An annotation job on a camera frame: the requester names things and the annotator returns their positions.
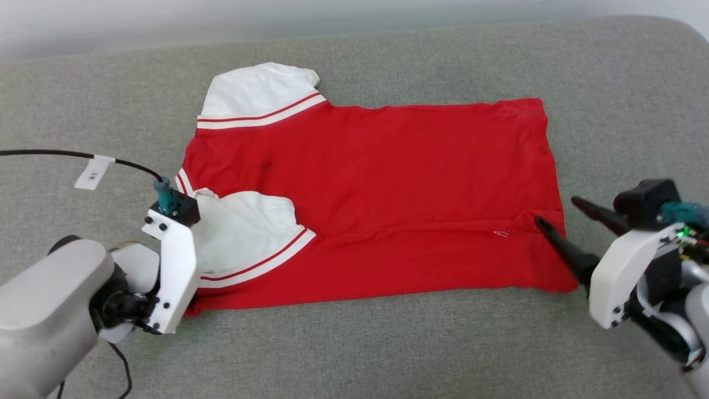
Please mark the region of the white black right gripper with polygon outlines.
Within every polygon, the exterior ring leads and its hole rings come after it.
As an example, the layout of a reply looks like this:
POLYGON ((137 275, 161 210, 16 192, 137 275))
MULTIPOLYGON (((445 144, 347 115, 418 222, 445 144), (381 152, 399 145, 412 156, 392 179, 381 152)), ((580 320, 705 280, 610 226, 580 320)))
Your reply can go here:
POLYGON ((615 308, 630 300, 631 292, 643 281, 651 261, 677 249, 679 243, 696 243, 696 240, 679 237, 678 232, 685 227, 684 224, 671 224, 660 231, 631 230, 627 219, 612 209, 582 197, 571 197, 571 202, 588 219, 605 225, 619 237, 611 243, 601 260, 562 237, 546 219, 535 217, 535 224, 577 282, 590 286, 589 313, 596 323, 610 329, 613 322, 621 318, 615 308))

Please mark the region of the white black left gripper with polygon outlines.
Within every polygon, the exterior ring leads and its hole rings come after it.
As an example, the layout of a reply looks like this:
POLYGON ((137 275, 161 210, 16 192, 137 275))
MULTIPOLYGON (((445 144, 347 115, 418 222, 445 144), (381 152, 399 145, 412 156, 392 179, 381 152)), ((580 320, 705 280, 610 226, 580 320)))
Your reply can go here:
POLYGON ((174 334, 198 287, 193 233, 152 209, 147 219, 142 231, 160 242, 160 250, 131 242, 111 251, 127 280, 127 289, 111 299, 111 311, 122 323, 174 334))

